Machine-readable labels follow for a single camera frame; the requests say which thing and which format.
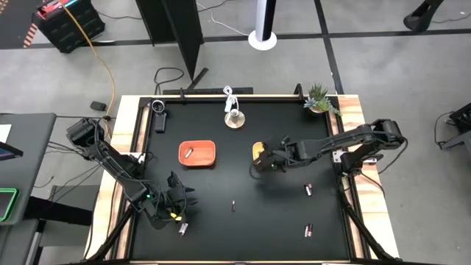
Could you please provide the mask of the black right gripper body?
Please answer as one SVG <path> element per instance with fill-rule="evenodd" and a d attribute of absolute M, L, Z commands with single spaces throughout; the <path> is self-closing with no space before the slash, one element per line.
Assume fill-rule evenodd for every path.
<path fill-rule="evenodd" d="M 297 147 L 297 142 L 291 141 L 288 136 L 283 136 L 280 146 L 274 150 L 274 167 L 284 172 L 287 168 L 308 166 L 309 159 L 302 158 Z"/>

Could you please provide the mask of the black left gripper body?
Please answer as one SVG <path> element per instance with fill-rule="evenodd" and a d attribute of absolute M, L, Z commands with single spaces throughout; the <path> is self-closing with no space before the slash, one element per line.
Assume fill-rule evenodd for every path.
<path fill-rule="evenodd" d="M 181 222 L 188 204 L 185 186 L 175 172 L 171 172 L 167 184 L 169 190 L 166 192 L 166 210 L 174 221 Z"/>

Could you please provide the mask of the orange plastic bin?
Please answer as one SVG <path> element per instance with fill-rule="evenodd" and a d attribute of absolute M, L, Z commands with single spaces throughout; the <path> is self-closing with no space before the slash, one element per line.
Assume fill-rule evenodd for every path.
<path fill-rule="evenodd" d="M 187 159 L 185 154 L 189 148 L 194 151 Z M 179 162 L 188 167 L 212 166 L 216 159 L 216 144 L 210 140 L 183 141 L 178 151 Z"/>

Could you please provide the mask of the metal cylinder stand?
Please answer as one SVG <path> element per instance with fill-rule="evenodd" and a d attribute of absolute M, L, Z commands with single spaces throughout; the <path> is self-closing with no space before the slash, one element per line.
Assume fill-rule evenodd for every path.
<path fill-rule="evenodd" d="M 232 109 L 224 116 L 224 123 L 233 130 L 240 129 L 246 121 L 245 115 L 238 109 Z"/>

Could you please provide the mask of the succulent plant in dark pot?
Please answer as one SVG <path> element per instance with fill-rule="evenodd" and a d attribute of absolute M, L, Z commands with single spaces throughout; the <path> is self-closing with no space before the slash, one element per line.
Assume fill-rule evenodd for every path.
<path fill-rule="evenodd" d="M 308 98 L 303 105 L 313 113 L 332 112 L 342 116 L 340 110 L 335 107 L 327 97 L 328 89 L 322 83 L 314 83 L 308 91 Z"/>

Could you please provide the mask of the black flat bar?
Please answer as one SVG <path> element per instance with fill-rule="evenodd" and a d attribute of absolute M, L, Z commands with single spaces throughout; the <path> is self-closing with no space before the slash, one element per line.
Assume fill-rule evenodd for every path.
<path fill-rule="evenodd" d="M 184 89 L 186 95 L 203 95 L 203 94 L 223 94 L 222 88 L 194 88 Z M 234 94 L 254 94 L 253 87 L 233 88 Z M 180 95 L 180 89 L 164 90 L 163 95 Z"/>

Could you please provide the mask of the black and white standing pole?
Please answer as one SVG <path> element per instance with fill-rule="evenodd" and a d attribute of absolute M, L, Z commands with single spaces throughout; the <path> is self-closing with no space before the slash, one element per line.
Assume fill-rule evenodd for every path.
<path fill-rule="evenodd" d="M 249 34 L 249 45 L 258 51 L 268 51 L 277 44 L 272 31 L 277 0 L 257 0 L 255 30 Z"/>

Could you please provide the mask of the grey desk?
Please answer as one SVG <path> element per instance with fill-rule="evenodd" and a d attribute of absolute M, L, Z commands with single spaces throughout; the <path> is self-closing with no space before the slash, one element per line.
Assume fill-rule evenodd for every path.
<path fill-rule="evenodd" d="M 0 188 L 18 190 L 9 218 L 0 225 L 23 219 L 56 118 L 54 113 L 0 115 L 0 125 L 11 126 L 6 143 L 23 152 L 20 158 L 0 161 Z"/>

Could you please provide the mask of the black partition panel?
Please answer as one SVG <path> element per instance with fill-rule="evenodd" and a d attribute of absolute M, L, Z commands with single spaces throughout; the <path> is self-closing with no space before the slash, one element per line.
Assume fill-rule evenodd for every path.
<path fill-rule="evenodd" d="M 195 88 L 205 73 L 195 74 L 204 43 L 196 0 L 135 0 L 152 45 L 175 42 L 180 48 L 191 84 Z"/>

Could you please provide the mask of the black floor equipment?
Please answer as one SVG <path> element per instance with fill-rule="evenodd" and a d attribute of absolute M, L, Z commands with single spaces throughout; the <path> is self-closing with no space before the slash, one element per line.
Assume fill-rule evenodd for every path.
<path fill-rule="evenodd" d="M 458 135 L 446 141 L 438 141 L 436 138 L 436 126 L 438 120 L 448 115 L 448 120 L 452 122 L 458 130 Z M 449 113 L 443 113 L 435 121 L 434 125 L 434 141 L 440 149 L 451 149 L 455 146 L 464 146 L 471 155 L 471 102 L 458 110 Z"/>

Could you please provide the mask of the green-edged tablet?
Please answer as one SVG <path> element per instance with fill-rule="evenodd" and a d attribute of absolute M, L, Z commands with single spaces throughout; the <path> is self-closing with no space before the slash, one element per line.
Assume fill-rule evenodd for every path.
<path fill-rule="evenodd" d="M 9 218 L 18 194 L 17 188 L 0 188 L 0 222 Z"/>

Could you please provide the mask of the black stand foot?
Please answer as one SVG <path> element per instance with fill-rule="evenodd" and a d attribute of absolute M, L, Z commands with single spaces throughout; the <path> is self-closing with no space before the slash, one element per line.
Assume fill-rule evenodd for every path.
<path fill-rule="evenodd" d="M 430 26 L 435 12 L 444 0 L 424 0 L 412 13 L 404 19 L 403 24 L 412 32 L 424 32 Z"/>

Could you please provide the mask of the black equipment case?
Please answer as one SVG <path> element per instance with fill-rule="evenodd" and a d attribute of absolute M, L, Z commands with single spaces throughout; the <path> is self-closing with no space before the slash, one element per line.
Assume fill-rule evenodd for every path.
<path fill-rule="evenodd" d="M 104 32 L 105 23 L 91 0 L 46 0 L 36 7 L 32 22 L 61 53 L 71 53 L 88 43 L 65 8 L 90 40 Z"/>

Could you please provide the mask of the black webcam on mount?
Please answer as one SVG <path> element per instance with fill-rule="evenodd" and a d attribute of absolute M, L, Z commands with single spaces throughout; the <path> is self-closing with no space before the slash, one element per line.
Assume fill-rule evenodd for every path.
<path fill-rule="evenodd" d="M 155 99 L 151 103 L 151 109 L 154 113 L 155 119 L 155 132 L 156 133 L 164 133 L 166 127 L 166 116 L 167 113 L 165 111 L 165 102 L 159 99 Z"/>

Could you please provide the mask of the black aluminium table frame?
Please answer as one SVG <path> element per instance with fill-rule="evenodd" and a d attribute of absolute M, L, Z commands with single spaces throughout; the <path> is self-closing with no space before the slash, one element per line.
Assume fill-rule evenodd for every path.
<path fill-rule="evenodd" d="M 85 265 L 147 264 L 395 264 L 379 241 L 394 241 L 389 217 L 363 216 L 364 195 L 358 178 L 343 172 L 340 155 L 357 146 L 324 155 L 309 166 L 285 172 L 250 174 L 256 142 L 323 139 L 354 130 L 366 121 L 356 95 L 333 97 L 342 116 L 310 114 L 296 95 L 242 94 L 238 98 L 244 125 L 224 123 L 226 97 L 165 95 L 165 132 L 155 132 L 151 96 L 123 96 L 111 145 L 118 152 L 144 156 L 144 178 L 162 188 L 175 172 L 195 191 L 198 203 L 186 220 L 157 230 L 144 212 L 134 211 L 123 188 L 104 174 L 93 217 Z M 184 166 L 178 151 L 183 141 L 216 144 L 212 166 Z M 308 197 L 305 184 L 312 185 Z M 235 200 L 235 213 L 231 202 Z M 184 235 L 179 229 L 188 223 Z M 305 226 L 314 224 L 312 237 Z"/>

